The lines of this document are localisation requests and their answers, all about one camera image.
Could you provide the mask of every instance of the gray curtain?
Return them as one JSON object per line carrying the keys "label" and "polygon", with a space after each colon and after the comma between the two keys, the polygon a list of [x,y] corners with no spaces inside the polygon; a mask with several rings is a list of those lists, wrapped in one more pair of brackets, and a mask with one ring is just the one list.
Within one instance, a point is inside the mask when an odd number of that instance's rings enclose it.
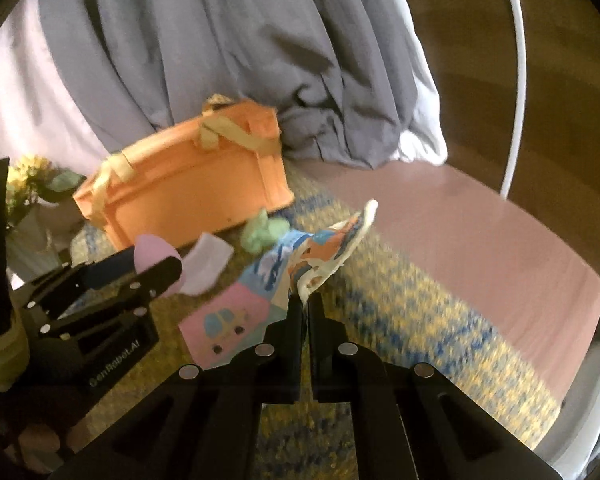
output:
{"label": "gray curtain", "polygon": [[416,89],[393,0],[40,0],[52,57],[113,152],[216,92],[278,109],[286,154],[377,167]]}

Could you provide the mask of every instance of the white cable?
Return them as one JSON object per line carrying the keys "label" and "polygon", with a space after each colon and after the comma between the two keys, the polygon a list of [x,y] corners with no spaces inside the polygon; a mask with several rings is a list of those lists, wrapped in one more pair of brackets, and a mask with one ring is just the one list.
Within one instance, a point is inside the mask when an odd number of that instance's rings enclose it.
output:
{"label": "white cable", "polygon": [[513,181],[513,174],[516,171],[518,162],[518,152],[520,150],[520,140],[522,139],[522,124],[525,121],[525,101],[526,101],[526,46],[525,46],[525,25],[522,20],[522,6],[520,0],[510,0],[511,11],[513,13],[513,26],[516,33],[516,51],[518,54],[518,83],[516,86],[516,113],[513,119],[513,134],[511,136],[511,146],[509,148],[509,160],[507,169],[502,179],[500,196],[507,198],[509,189]]}

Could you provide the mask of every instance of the orange box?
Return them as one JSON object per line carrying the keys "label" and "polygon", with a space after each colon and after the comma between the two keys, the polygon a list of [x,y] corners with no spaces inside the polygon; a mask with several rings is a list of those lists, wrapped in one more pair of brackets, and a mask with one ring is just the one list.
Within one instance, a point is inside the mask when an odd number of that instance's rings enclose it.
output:
{"label": "orange box", "polygon": [[294,196],[276,111],[246,100],[139,140],[109,157],[74,200],[118,250],[141,234],[179,247],[263,207],[286,207]]}

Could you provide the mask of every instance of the green crumpled object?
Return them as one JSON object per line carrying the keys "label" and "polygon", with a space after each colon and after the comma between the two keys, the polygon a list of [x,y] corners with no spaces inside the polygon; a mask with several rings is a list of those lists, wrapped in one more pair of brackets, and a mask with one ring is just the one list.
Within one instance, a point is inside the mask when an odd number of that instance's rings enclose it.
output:
{"label": "green crumpled object", "polygon": [[240,245],[249,254],[260,254],[280,240],[290,229],[291,225],[286,219],[269,218],[267,210],[263,208],[245,225],[240,236]]}

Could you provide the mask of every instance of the screw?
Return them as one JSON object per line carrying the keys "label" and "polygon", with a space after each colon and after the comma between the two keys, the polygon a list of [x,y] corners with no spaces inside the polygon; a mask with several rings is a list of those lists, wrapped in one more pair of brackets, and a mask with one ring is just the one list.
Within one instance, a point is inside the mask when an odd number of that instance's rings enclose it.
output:
{"label": "screw", "polygon": [[260,357],[269,357],[270,355],[273,355],[273,352],[275,351],[276,349],[274,346],[269,343],[262,343],[256,346],[256,355],[259,355]]}
{"label": "screw", "polygon": [[342,355],[355,355],[358,353],[358,346],[353,343],[342,343],[338,346],[338,352]]}
{"label": "screw", "polygon": [[195,379],[199,373],[200,368],[198,368],[196,365],[184,365],[178,371],[178,375],[180,376],[180,378],[187,381]]}
{"label": "screw", "polygon": [[429,377],[433,377],[435,370],[429,363],[418,363],[413,367],[413,371],[416,372],[418,377],[428,379]]}

